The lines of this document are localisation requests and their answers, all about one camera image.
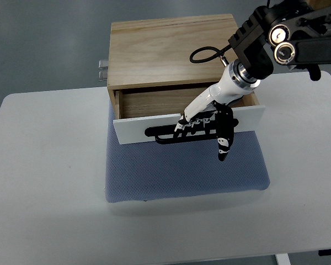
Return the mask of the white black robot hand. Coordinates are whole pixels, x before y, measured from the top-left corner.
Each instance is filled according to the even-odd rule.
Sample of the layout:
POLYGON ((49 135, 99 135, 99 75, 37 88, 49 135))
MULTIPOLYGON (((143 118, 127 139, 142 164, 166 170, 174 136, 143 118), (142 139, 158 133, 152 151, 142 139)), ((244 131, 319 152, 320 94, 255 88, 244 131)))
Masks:
POLYGON ((248 95, 260 85, 239 60, 225 67, 221 79, 205 89, 184 110, 176 124, 173 137, 186 137, 196 132, 199 125, 207 129, 215 122, 218 143, 218 159, 224 161, 234 140, 234 127, 238 120, 233 116, 231 105, 248 95))

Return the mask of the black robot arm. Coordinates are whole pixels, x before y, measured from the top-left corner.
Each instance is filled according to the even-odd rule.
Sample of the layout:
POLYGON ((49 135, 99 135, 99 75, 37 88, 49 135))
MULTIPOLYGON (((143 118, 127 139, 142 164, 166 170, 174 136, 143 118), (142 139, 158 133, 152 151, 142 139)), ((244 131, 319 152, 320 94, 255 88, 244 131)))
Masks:
POLYGON ((331 6, 314 10, 306 1, 259 6, 228 42, 253 78, 267 78, 276 62, 307 69, 317 81, 319 66, 331 65, 331 6))

